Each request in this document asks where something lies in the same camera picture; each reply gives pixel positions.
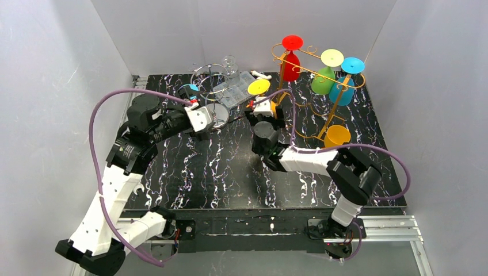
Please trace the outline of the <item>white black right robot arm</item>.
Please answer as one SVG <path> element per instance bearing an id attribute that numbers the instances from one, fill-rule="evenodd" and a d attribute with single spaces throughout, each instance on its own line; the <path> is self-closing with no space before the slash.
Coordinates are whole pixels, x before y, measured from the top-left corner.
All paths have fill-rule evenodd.
<path id="1" fill-rule="evenodd" d="M 372 197 L 382 178 L 380 167 L 355 147 L 320 152 L 279 142 L 279 129 L 285 126 L 282 108 L 272 109 L 263 102 L 255 107 L 248 105 L 244 112 L 253 130 L 251 150 L 268 168 L 331 178 L 341 195 L 327 227 L 346 230 Z"/>

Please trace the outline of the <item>green plastic goblet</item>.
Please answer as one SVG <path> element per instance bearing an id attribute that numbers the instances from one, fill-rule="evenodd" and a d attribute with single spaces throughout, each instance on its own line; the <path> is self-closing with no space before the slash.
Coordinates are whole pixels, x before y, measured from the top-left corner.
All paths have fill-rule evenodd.
<path id="1" fill-rule="evenodd" d="M 325 65 L 315 74 L 311 89 L 315 94 L 327 95 L 335 84 L 336 75 L 333 67 L 339 67 L 344 61 L 344 55 L 337 49 L 327 49 L 321 53 L 321 62 Z"/>

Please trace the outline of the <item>clear glass wine glass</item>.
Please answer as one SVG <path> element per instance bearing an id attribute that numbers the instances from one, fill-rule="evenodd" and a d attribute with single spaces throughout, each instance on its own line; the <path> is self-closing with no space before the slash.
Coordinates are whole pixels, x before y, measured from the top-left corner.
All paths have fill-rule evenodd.
<path id="1" fill-rule="evenodd" d="M 239 84 L 240 73 L 236 58 L 233 55 L 227 55 L 222 59 L 222 66 L 224 67 L 224 88 L 229 89 Z"/>

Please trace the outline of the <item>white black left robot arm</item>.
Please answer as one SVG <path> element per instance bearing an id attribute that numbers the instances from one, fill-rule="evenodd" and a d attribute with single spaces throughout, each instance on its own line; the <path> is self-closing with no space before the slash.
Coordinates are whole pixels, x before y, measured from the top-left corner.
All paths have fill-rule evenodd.
<path id="1" fill-rule="evenodd" d="M 144 89 L 131 93 L 135 97 L 104 169 L 91 151 L 97 192 L 76 231 L 55 248 L 57 254 L 95 275 L 115 275 L 130 253 L 151 265 L 165 265 L 165 260 L 155 259 L 140 246 L 172 228 L 172 212 L 157 206 L 125 227 L 117 228 L 116 223 L 131 194 L 142 188 L 141 179 L 157 155 L 158 143 L 182 132 L 202 133 L 214 124 L 197 98 L 195 85 L 183 85 L 174 95 Z"/>

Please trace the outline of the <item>red plastic goblet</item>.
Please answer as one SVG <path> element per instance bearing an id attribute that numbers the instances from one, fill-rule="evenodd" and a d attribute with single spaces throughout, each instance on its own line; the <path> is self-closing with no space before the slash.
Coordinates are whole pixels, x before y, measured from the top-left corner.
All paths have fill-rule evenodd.
<path id="1" fill-rule="evenodd" d="M 294 51 L 299 50 L 302 47 L 303 40 L 300 36 L 291 34 L 285 36 L 282 39 L 281 44 L 287 51 L 282 63 L 283 81 L 296 81 L 300 75 L 300 60 L 294 54 Z"/>

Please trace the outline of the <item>orange plastic goblet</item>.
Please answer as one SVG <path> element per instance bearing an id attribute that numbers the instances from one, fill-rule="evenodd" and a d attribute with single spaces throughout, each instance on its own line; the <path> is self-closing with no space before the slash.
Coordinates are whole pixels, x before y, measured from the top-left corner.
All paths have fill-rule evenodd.
<path id="1" fill-rule="evenodd" d="M 269 90 L 270 88 L 270 81 L 266 79 L 257 79 L 254 82 L 252 82 L 248 88 L 247 92 L 250 95 L 255 96 L 255 100 L 253 100 L 253 105 L 256 105 L 257 101 L 265 99 L 265 93 Z"/>
<path id="2" fill-rule="evenodd" d="M 350 139 L 351 134 L 345 126 L 332 125 L 326 131 L 324 145 L 326 148 L 336 147 L 344 143 L 349 143 Z"/>

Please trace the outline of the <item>chrome spiral glass rack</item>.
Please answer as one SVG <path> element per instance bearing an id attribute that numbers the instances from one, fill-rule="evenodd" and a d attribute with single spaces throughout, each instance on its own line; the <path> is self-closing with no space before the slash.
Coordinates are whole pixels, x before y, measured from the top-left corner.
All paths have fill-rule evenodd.
<path id="1" fill-rule="evenodd" d="M 214 125 L 213 131 L 224 128 L 230 120 L 230 111 L 221 101 L 226 98 L 226 92 L 230 89 L 230 73 L 223 65 L 210 63 L 199 66 L 193 64 L 188 68 L 192 74 L 190 83 L 197 86 L 199 97 L 209 109 Z"/>

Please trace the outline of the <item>gold wire glass rack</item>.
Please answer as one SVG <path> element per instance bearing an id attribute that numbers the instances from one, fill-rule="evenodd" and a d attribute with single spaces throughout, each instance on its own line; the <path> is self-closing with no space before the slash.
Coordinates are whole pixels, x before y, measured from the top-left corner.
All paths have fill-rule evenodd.
<path id="1" fill-rule="evenodd" d="M 278 89 L 290 88 L 291 84 L 303 80 L 305 73 L 307 73 L 311 77 L 310 84 L 307 85 L 310 88 L 310 94 L 317 99 L 308 99 L 306 103 L 297 104 L 297 106 L 306 108 L 308 111 L 313 112 L 314 115 L 322 117 L 325 121 L 322 129 L 316 134 L 307 136 L 298 130 L 296 130 L 295 133 L 304 139 L 317 139 L 324 143 L 328 127 L 332 125 L 342 125 L 346 127 L 346 119 L 340 117 L 336 113 L 336 110 L 340 106 L 346 106 L 351 103 L 355 92 L 362 89 L 365 85 L 365 76 L 363 75 L 363 70 L 365 68 L 364 62 L 356 57 L 344 57 L 344 61 L 339 67 L 333 67 L 336 83 L 332 86 L 330 93 L 327 95 L 318 95 L 312 91 L 311 83 L 319 70 L 311 70 L 300 64 L 300 75 L 298 79 L 293 82 L 283 81 L 282 63 L 286 53 L 287 51 L 281 43 L 278 43 L 271 48 L 273 61 L 280 66 Z M 299 50 L 294 51 L 294 54 L 297 57 L 300 53 L 316 58 L 321 62 L 321 53 L 318 53 L 317 49 L 313 48 L 313 46 L 309 46 L 307 49 L 301 47 Z"/>

